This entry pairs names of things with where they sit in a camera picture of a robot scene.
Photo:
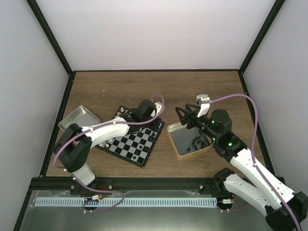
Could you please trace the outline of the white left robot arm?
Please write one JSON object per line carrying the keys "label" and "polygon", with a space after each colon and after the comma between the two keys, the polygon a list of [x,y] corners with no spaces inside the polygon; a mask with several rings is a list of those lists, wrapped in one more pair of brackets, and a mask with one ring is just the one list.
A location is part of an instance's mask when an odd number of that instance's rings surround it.
{"label": "white left robot arm", "polygon": [[163,112],[163,101],[143,100],[137,108],[121,113],[107,122],[81,127],[71,124],[53,148],[53,164],[72,174],[87,194],[98,190],[95,174],[87,164],[91,148],[117,137],[139,133],[145,128],[159,128],[159,116]]}

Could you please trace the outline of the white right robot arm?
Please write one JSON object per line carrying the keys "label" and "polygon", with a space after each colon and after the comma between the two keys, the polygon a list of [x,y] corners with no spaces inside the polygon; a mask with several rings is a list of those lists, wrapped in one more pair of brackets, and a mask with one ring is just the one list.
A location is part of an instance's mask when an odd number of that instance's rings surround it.
{"label": "white right robot arm", "polygon": [[226,110],[216,109],[207,116],[208,105],[176,107],[180,122],[187,129],[198,128],[211,139],[216,153],[240,170],[249,181],[243,180],[228,168],[216,174],[214,189],[227,191],[246,200],[264,217],[274,231],[300,231],[300,223],[308,214],[308,197],[294,192],[255,157],[252,150],[232,131],[232,120]]}

